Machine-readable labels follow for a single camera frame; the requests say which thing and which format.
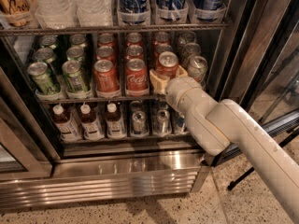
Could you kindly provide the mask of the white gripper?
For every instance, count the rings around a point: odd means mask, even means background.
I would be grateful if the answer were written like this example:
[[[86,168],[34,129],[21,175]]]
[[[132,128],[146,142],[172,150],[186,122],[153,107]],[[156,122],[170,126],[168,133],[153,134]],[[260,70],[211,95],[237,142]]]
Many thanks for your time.
[[[158,94],[165,94],[166,102],[173,109],[182,114],[188,112],[203,114],[202,95],[205,92],[199,83],[187,75],[188,72],[182,66],[178,67],[176,78],[171,80],[154,69],[149,70],[149,80],[153,88]]]

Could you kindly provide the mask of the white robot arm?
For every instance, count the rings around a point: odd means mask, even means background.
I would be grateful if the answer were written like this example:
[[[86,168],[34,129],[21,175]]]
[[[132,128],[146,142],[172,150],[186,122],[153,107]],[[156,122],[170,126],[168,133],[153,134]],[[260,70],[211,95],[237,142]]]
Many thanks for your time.
[[[185,118],[193,139],[211,156],[235,144],[247,157],[294,224],[299,224],[299,165],[245,111],[230,99],[215,101],[183,68],[173,78],[151,69],[157,93]]]

